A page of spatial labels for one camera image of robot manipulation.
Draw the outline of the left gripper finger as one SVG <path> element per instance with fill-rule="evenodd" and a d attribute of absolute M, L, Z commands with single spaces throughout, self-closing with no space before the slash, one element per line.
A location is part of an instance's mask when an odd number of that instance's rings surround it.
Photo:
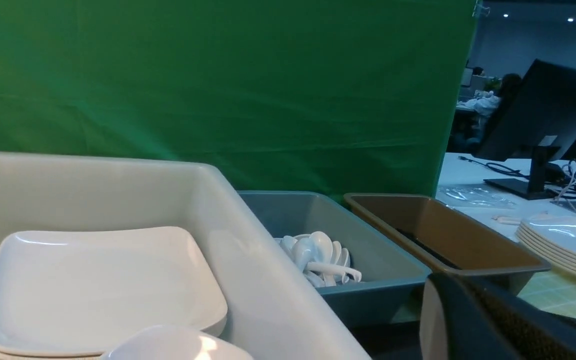
<path fill-rule="evenodd" d="M 486 280 L 433 273 L 423 286 L 419 342 L 424 360 L 576 360 L 576 318 Z"/>

